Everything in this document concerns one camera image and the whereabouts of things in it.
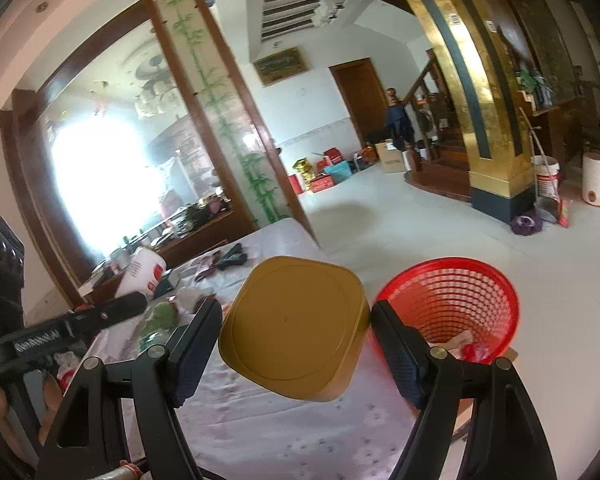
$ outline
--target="blue box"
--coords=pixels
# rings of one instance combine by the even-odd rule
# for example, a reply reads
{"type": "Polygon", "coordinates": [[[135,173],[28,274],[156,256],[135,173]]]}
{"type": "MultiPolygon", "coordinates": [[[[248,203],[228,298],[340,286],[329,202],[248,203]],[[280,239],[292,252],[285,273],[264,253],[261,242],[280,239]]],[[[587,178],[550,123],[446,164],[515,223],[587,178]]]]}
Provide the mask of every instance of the blue box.
{"type": "Polygon", "coordinates": [[[331,175],[334,184],[339,184],[344,180],[347,180],[351,175],[351,168],[346,160],[334,164],[333,166],[325,166],[324,172],[327,175],[331,175]]]}

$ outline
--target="brown door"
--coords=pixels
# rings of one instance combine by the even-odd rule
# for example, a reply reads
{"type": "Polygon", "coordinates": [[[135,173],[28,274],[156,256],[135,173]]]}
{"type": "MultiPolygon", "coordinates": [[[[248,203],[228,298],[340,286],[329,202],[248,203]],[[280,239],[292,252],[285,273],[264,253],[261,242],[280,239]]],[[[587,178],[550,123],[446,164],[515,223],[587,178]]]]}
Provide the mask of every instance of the brown door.
{"type": "Polygon", "coordinates": [[[360,142],[384,129],[387,101],[369,58],[329,67],[340,89],[360,142]]]}

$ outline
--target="wooden staircase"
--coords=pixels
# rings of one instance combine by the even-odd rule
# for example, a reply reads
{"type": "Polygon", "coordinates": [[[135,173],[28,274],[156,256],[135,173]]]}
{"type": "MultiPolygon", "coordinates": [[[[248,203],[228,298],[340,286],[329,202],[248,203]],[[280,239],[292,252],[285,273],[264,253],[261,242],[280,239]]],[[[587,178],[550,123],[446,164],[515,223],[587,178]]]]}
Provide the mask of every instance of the wooden staircase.
{"type": "Polygon", "coordinates": [[[426,136],[423,139],[429,160],[421,158],[417,151],[409,154],[419,163],[412,164],[411,171],[404,174],[404,179],[408,184],[419,189],[454,200],[469,202],[469,160],[458,125],[458,118],[445,79],[440,72],[438,60],[433,54],[433,50],[429,50],[427,53],[429,62],[403,102],[406,105],[411,104],[416,114],[421,110],[429,111],[436,125],[439,125],[442,120],[446,121],[448,126],[437,128],[437,142],[430,142],[426,136]],[[438,92],[429,91],[424,81],[428,74],[436,83],[438,92]]]}

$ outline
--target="white floor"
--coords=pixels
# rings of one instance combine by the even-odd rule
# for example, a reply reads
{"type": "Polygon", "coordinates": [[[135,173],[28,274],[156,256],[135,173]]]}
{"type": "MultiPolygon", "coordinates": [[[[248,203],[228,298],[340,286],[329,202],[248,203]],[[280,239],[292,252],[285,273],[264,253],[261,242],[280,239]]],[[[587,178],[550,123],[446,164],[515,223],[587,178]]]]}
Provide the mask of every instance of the white floor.
{"type": "Polygon", "coordinates": [[[370,301],[401,270],[440,256],[485,261],[512,281],[521,303],[515,364],[560,480],[578,478],[600,448],[600,208],[574,190],[573,198],[568,229],[519,237],[379,166],[301,196],[321,247],[358,274],[370,301]]]}

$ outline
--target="red box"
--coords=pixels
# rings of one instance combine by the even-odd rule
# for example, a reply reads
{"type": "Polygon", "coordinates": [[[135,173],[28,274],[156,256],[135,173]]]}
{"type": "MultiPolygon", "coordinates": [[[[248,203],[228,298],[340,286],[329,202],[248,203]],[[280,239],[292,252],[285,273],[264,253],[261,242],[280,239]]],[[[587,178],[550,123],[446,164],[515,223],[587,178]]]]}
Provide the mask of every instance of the red box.
{"type": "Polygon", "coordinates": [[[309,187],[311,191],[317,193],[318,191],[322,191],[323,189],[329,189],[333,187],[333,179],[331,175],[321,175],[314,178],[311,182],[309,182],[309,187]]]}
{"type": "Polygon", "coordinates": [[[332,164],[325,157],[322,160],[318,161],[318,163],[315,165],[315,168],[318,171],[318,173],[324,173],[324,168],[326,168],[327,166],[332,166],[332,164]]]}
{"type": "Polygon", "coordinates": [[[338,148],[329,148],[326,152],[324,152],[324,156],[328,156],[331,164],[338,164],[343,161],[342,153],[338,148]]]}
{"type": "Polygon", "coordinates": [[[289,182],[291,183],[293,190],[296,192],[296,195],[302,195],[302,193],[304,193],[304,189],[300,184],[300,180],[295,173],[293,175],[289,175],[289,182]]]}

